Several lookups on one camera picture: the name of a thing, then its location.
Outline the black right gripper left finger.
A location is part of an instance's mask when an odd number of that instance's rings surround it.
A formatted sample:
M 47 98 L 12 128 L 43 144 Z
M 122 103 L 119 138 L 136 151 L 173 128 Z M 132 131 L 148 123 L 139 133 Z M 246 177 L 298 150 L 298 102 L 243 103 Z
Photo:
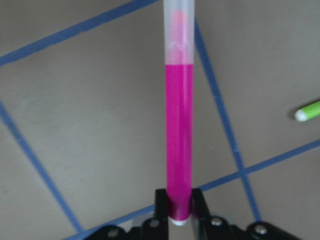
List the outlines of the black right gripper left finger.
M 168 222 L 168 196 L 165 188 L 155 191 L 154 217 L 159 221 Z

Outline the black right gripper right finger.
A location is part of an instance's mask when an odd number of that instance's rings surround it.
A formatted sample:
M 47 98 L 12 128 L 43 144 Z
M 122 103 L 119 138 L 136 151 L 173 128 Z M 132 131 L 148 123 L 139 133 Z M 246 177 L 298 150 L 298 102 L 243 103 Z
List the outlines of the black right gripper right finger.
M 191 214 L 197 220 L 205 220 L 211 215 L 204 194 L 199 188 L 191 191 Z

